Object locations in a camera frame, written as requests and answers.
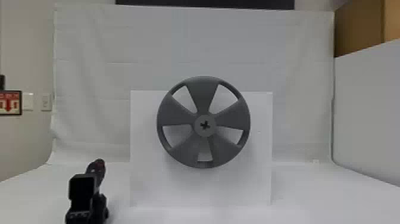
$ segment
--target white table surface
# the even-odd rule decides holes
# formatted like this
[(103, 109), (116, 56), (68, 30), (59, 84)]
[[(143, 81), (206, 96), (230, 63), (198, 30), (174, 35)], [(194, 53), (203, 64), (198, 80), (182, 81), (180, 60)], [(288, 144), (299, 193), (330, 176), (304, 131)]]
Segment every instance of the white table surface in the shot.
[[(1, 182), (1, 223), (64, 223), (68, 180), (85, 167), (44, 165)], [(269, 207), (129, 208), (129, 165), (108, 163), (101, 191), (108, 223), (376, 224), (400, 218), (400, 188), (333, 164), (276, 163), (272, 183)]]

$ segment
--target cardboard box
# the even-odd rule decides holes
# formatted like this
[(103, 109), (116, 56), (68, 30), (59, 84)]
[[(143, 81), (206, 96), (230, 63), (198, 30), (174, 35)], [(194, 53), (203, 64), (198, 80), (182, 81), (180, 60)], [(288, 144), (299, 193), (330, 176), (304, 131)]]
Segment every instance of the cardboard box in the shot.
[(335, 57), (397, 38), (399, 0), (353, 0), (335, 12)]

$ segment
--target gray wheel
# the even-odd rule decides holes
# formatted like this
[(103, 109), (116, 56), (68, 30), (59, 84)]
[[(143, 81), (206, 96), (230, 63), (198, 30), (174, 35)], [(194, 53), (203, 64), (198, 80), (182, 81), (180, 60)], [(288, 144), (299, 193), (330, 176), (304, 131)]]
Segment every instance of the gray wheel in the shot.
[[(226, 109), (213, 114), (210, 105), (218, 85), (232, 92), (237, 101)], [(181, 105), (173, 94), (186, 86), (197, 113)], [(172, 147), (165, 137), (164, 126), (191, 125), (189, 137)], [(242, 130), (238, 143), (234, 143), (217, 132), (217, 127)], [(161, 101), (157, 114), (157, 132), (165, 150), (180, 163), (194, 168), (213, 168), (235, 158), (245, 146), (250, 132), (250, 112), (242, 94), (231, 84), (212, 76), (197, 76), (186, 79), (174, 86)], [(200, 141), (206, 139), (212, 160), (198, 161)]]

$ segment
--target red sign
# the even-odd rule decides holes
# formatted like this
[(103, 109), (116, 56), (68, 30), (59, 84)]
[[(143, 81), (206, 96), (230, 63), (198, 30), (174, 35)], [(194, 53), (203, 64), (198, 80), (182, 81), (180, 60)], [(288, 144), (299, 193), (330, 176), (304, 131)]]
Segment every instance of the red sign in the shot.
[(21, 115), (21, 91), (0, 91), (0, 115)]

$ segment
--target white backdrop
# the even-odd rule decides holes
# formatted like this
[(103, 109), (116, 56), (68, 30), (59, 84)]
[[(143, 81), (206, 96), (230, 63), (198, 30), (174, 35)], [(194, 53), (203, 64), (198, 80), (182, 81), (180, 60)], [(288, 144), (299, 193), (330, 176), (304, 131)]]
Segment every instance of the white backdrop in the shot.
[(127, 161), (129, 91), (165, 91), (197, 75), (274, 93), (274, 159), (329, 157), (333, 13), (63, 4), (55, 10), (50, 162)]

